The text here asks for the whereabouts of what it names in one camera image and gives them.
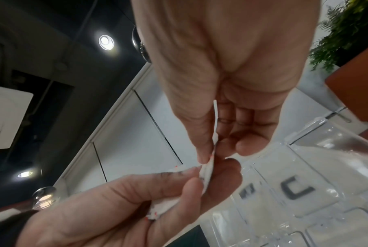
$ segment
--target potted plant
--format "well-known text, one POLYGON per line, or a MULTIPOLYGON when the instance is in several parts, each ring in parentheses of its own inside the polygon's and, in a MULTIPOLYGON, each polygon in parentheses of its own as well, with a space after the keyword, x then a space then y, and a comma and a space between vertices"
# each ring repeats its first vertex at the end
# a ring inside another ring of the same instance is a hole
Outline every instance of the potted plant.
POLYGON ((319 23, 330 34, 316 43, 309 58, 313 70, 323 63, 331 72, 368 48, 368 0, 346 0, 342 6, 329 7, 328 20, 319 23))

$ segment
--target ceiling light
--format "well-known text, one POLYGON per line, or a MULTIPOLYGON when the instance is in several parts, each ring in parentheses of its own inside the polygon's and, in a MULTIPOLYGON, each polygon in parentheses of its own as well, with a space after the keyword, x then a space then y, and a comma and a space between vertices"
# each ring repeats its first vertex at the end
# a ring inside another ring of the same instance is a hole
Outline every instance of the ceiling light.
POLYGON ((52 195, 46 195, 46 196, 43 196, 42 198, 39 199, 39 201, 44 201, 44 200, 47 200, 48 198, 51 198, 52 195))
POLYGON ((101 48, 104 50, 112 50, 115 45, 115 43, 113 42, 113 39, 109 37, 108 35, 102 35, 98 39, 98 43, 101 46, 101 48))
POLYGON ((29 177, 33 174, 33 172, 31 171, 27 171, 27 172, 23 172, 23 173, 20 173, 17 177, 29 177))

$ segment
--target dark ceiling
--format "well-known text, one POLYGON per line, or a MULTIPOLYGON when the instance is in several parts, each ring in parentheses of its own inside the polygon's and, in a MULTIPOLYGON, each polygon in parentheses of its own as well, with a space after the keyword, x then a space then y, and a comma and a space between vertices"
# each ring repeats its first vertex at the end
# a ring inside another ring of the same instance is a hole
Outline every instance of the dark ceiling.
MULTIPOLYGON (((39 53, 31 47, 40 44, 34 43, 32 38, 28 39, 26 33, 43 25, 44 32, 39 33, 42 39, 54 37, 70 42, 93 1, 0 2, 4 13, 17 13, 17 16, 9 14, 4 22, 16 25, 25 20, 35 25, 20 24, 18 28, 24 43, 18 48, 19 63, 16 63, 12 74, 13 79, 23 78, 20 83, 13 83, 12 87, 34 94, 27 115, 49 83, 46 70, 49 71, 53 61, 61 57, 61 54, 52 51, 61 49, 58 48, 60 44, 53 40, 44 47, 46 52, 39 53)), ((55 77, 36 113, 24 119, 27 121, 19 129, 13 147, 0 150, 0 208, 29 200, 37 189, 52 186, 143 67, 144 61, 131 41, 134 23, 130 0, 98 0, 76 42, 77 50, 69 59, 69 70, 55 77), (95 34, 98 32, 109 34, 120 52, 114 56, 103 53, 96 45, 95 34), (26 169, 39 172, 28 179, 14 179, 26 169)))

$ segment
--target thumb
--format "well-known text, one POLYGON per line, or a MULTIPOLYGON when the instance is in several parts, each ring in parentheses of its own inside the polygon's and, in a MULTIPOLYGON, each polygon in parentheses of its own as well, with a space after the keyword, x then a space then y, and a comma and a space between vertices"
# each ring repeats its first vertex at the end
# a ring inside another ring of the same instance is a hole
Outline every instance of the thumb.
POLYGON ((206 164, 213 151, 212 135, 215 125, 215 110, 212 106, 206 115, 200 118, 183 118, 177 116, 184 124, 189 139, 196 147, 197 159, 199 163, 206 164))

